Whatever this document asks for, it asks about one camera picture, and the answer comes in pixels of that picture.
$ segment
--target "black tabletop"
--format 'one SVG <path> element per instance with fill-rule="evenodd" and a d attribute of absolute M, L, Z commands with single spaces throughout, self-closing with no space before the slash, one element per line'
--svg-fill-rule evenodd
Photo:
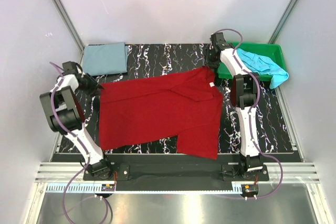
<path fill-rule="evenodd" d="M 150 44 L 129 45 L 128 73 L 97 76 L 99 83 L 127 81 L 189 71 L 203 65 L 206 44 Z M 238 115 L 229 101 L 231 80 L 216 79 L 215 84 L 224 95 L 221 127 L 218 136 L 219 153 L 239 153 L 240 127 Z M 279 102 L 268 82 L 261 82 L 261 96 L 257 108 L 257 131 L 263 152 L 292 153 L 292 146 Z M 76 94 L 86 117 L 86 128 L 99 145 L 99 97 Z M 106 153 L 176 153 L 177 137 L 124 146 Z M 63 138 L 59 153 L 78 153 L 74 145 Z"/>

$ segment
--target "white robotic arm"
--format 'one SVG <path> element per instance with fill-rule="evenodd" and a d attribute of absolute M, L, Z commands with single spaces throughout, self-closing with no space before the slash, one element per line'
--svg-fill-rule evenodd
<path fill-rule="evenodd" d="M 236 76 L 238 74 L 241 74 L 243 76 L 246 75 L 246 72 L 251 72 L 241 61 L 237 54 L 237 51 L 234 52 L 233 48 L 228 48 L 221 51 L 220 56 L 221 62 L 226 65 L 232 76 Z M 242 139 L 242 147 L 240 149 L 240 153 L 243 156 L 253 157 L 259 155 L 257 148 L 252 142 L 252 139 L 255 138 L 255 143 L 257 144 L 257 146 L 259 146 L 257 141 L 256 108 L 252 108 L 251 112 L 249 112 L 249 110 L 250 106 L 246 106 L 243 109 L 239 107 L 236 108 L 240 123 L 240 134 Z M 251 113 L 252 136 L 249 125 L 249 113 Z"/>
<path fill-rule="evenodd" d="M 73 93 L 78 89 L 79 82 L 78 82 L 75 74 L 68 74 L 68 75 L 65 75 L 64 77 L 58 77 L 57 84 L 50 91 L 50 93 L 52 93 L 52 91 L 54 89 L 56 89 L 56 92 L 57 92 L 57 91 L 61 91 L 63 88 L 66 88 L 66 87 L 71 87 L 71 90 L 72 90 Z M 59 107 L 56 110 L 56 112 L 61 111 L 62 109 L 66 109 L 66 108 L 67 107 L 66 107 L 65 103 L 59 104 Z M 79 127 L 78 129 L 72 130 L 71 133 L 67 133 L 64 136 L 74 143 L 75 147 L 83 155 L 83 157 L 85 159 L 85 163 L 88 162 L 88 155 L 86 154 L 86 150 L 88 151 L 89 156 L 90 156 L 89 164 L 98 163 L 100 160 L 103 159 L 103 151 L 93 141 L 92 137 L 90 136 L 90 134 L 86 130 L 85 122 L 82 122 L 81 127 Z"/>
<path fill-rule="evenodd" d="M 93 141 L 85 128 L 84 113 L 76 99 L 75 91 L 82 90 L 90 96 L 99 95 L 103 87 L 75 62 L 63 63 L 64 72 L 57 78 L 55 87 L 40 95 L 40 101 L 50 128 L 72 141 L 86 162 L 86 171 L 92 176 L 109 177 L 111 162 Z"/>
<path fill-rule="evenodd" d="M 259 74 L 252 73 L 244 65 L 233 45 L 224 39 L 223 33 L 212 34 L 211 42 L 206 49 L 205 64 L 216 68 L 221 61 L 233 76 L 230 100 L 238 114 L 242 139 L 239 174 L 250 175 L 251 172 L 256 174 L 262 170 L 263 162 L 258 150 L 256 108 L 254 108 L 257 100 L 257 83 L 250 75 L 259 82 Z"/>

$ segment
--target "light blue towel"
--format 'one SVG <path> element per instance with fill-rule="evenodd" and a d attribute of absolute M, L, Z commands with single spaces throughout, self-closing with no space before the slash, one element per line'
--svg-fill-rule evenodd
<path fill-rule="evenodd" d="M 92 76 L 127 72 L 125 43 L 89 45 L 84 48 L 83 71 Z"/>
<path fill-rule="evenodd" d="M 238 56 L 242 62 L 253 72 L 259 74 L 272 75 L 270 88 L 275 89 L 289 78 L 289 74 L 279 67 L 274 61 L 266 56 L 246 52 L 240 48 L 237 49 Z"/>

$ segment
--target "red shirt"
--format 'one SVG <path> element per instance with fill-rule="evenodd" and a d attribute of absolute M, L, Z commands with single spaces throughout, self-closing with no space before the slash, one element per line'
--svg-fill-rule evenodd
<path fill-rule="evenodd" d="M 177 152 L 216 159 L 223 95 L 208 67 L 103 84 L 103 150 L 177 137 Z"/>

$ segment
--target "white wall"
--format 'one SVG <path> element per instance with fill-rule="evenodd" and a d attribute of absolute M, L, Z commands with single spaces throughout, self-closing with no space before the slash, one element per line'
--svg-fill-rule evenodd
<path fill-rule="evenodd" d="M 62 0 L 85 44 L 208 42 L 238 29 L 267 42 L 289 0 Z M 228 39 L 236 35 L 228 33 Z"/>
<path fill-rule="evenodd" d="M 57 77 L 48 62 L 79 51 L 51 0 L 0 0 L 0 41 L 0 220 L 17 224 L 55 139 L 39 102 Z"/>
<path fill-rule="evenodd" d="M 336 218 L 336 2 L 300 0 L 277 43 L 290 78 L 285 93 L 306 160 L 316 165 Z"/>

